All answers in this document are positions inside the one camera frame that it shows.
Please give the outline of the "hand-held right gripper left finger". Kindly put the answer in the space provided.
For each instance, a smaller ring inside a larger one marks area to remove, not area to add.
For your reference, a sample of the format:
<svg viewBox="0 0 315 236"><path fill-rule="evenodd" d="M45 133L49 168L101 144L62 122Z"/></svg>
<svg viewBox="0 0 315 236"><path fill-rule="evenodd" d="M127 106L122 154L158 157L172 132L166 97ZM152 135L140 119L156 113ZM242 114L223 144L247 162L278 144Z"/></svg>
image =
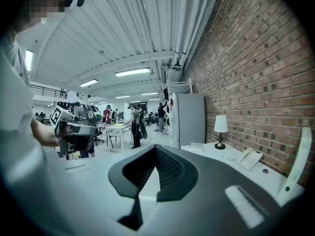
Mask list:
<svg viewBox="0 0 315 236"><path fill-rule="evenodd" d="M90 159L61 161L49 150L51 205L49 236L158 236L154 214L144 220L134 184L123 167L154 145Z"/></svg>

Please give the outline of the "white metal rack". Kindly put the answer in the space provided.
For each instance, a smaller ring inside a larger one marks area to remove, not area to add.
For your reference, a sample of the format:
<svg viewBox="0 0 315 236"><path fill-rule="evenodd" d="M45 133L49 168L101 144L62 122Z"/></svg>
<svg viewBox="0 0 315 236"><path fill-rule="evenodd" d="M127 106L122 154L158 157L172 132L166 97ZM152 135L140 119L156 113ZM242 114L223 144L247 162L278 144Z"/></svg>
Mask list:
<svg viewBox="0 0 315 236"><path fill-rule="evenodd" d="M192 81L189 79L184 82L169 82L167 81L167 89L169 94L173 93L193 93Z"/></svg>

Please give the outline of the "long ceiling light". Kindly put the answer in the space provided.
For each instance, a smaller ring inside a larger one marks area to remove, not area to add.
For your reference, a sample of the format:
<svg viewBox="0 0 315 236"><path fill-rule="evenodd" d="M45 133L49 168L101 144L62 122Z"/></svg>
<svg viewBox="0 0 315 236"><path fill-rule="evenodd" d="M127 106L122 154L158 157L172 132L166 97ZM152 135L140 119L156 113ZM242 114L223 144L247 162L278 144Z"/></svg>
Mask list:
<svg viewBox="0 0 315 236"><path fill-rule="evenodd" d="M27 49L25 53L25 63L26 63L28 71L31 71L32 69L32 58L33 58L33 51Z"/></svg>
<svg viewBox="0 0 315 236"><path fill-rule="evenodd" d="M80 84L80 87L82 87L82 88L88 87L88 86L93 85L93 84L95 84L95 83L97 83L97 82L98 82L97 79L92 79L92 80L89 80L89 81L87 81L87 82L81 83L81 84Z"/></svg>
<svg viewBox="0 0 315 236"><path fill-rule="evenodd" d="M122 71L122 72L117 72L115 75L117 77L123 77L123 76L130 76L130 75L136 75L136 74L143 74L143 73L150 73L149 68L139 68L139 69L134 69L134 70L127 70L127 71Z"/></svg>

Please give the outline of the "white ceiling pipes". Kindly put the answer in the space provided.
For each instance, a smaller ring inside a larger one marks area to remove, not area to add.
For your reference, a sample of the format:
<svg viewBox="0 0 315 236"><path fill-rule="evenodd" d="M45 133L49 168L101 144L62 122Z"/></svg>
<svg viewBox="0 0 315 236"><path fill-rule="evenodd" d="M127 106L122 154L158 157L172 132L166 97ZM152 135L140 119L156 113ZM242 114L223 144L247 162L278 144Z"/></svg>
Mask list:
<svg viewBox="0 0 315 236"><path fill-rule="evenodd" d="M175 54L172 66L184 65L209 0L181 0Z"/></svg>

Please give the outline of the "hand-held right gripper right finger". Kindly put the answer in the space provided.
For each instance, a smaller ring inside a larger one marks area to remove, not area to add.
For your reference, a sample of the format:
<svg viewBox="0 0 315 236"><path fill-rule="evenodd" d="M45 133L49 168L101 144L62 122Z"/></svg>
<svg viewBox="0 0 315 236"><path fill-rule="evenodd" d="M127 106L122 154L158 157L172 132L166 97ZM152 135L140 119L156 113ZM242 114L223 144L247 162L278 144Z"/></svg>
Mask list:
<svg viewBox="0 0 315 236"><path fill-rule="evenodd" d="M291 204L278 202L226 162L168 147L198 172L179 201L161 202L142 226L143 236L279 235Z"/></svg>

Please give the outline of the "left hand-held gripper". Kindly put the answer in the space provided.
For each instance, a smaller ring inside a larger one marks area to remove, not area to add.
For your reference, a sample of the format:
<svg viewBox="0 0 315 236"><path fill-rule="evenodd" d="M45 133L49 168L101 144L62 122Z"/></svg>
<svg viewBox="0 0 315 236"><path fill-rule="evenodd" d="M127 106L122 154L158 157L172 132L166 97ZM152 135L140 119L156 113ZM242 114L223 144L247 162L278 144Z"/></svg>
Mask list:
<svg viewBox="0 0 315 236"><path fill-rule="evenodd" d="M94 126L84 125L83 120L60 106L55 107L50 124L54 127L56 138L59 140L56 149L58 154L69 155L90 149L98 131Z"/></svg>

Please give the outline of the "person's left forearm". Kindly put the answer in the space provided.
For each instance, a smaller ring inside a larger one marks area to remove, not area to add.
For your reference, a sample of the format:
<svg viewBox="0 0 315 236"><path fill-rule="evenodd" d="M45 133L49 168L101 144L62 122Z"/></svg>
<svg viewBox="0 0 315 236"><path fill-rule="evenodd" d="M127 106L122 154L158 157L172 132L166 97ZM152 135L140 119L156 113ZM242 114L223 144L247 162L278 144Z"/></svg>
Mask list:
<svg viewBox="0 0 315 236"><path fill-rule="evenodd" d="M56 138L55 130L53 127L44 125L33 118L31 121L31 130L33 137L42 146L51 148L59 146L59 140Z"/></svg>

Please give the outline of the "white table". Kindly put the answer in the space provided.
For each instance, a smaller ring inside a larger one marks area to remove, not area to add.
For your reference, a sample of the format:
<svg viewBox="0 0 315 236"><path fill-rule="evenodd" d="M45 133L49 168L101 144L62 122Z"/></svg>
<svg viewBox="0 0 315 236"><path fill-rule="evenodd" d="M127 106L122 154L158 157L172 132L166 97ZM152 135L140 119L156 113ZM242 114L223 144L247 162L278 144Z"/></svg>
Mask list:
<svg viewBox="0 0 315 236"><path fill-rule="evenodd" d="M121 150L124 151L124 134L131 131L131 125L130 124L117 124L112 126L106 127L106 138L107 138L107 145L108 149L111 151L114 146L112 143L111 138L119 138Z"/></svg>

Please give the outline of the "white table lamp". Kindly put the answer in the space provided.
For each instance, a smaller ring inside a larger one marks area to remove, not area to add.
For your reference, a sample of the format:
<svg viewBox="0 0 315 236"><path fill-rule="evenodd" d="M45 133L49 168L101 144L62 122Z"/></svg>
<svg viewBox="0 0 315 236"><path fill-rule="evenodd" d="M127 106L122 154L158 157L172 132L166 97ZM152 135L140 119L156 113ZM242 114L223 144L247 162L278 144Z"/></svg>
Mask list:
<svg viewBox="0 0 315 236"><path fill-rule="evenodd" d="M216 116L214 131L219 134L218 143L215 144L215 148L219 150L225 149L225 144L223 143L223 133L228 132L228 124L226 115Z"/></svg>

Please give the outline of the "person's grey t-shirt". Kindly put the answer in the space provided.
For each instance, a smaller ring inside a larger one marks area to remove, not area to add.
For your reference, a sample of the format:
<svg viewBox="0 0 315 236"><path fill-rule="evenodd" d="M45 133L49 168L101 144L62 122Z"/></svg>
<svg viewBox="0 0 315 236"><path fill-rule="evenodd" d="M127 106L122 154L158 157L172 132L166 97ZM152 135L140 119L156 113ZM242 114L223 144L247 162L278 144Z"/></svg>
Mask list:
<svg viewBox="0 0 315 236"><path fill-rule="evenodd" d="M33 93L21 48L0 38L0 177L25 216L47 236L73 236L52 193L47 154L34 137Z"/></svg>

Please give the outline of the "white desk telephone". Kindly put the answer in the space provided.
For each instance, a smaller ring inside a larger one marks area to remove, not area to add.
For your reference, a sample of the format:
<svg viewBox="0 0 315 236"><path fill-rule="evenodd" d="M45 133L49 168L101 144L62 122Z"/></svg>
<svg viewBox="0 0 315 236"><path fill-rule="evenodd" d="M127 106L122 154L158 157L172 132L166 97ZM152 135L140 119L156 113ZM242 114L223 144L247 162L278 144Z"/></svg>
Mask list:
<svg viewBox="0 0 315 236"><path fill-rule="evenodd" d="M263 154L248 148L238 155L235 162L247 171L250 171L263 157Z"/></svg>

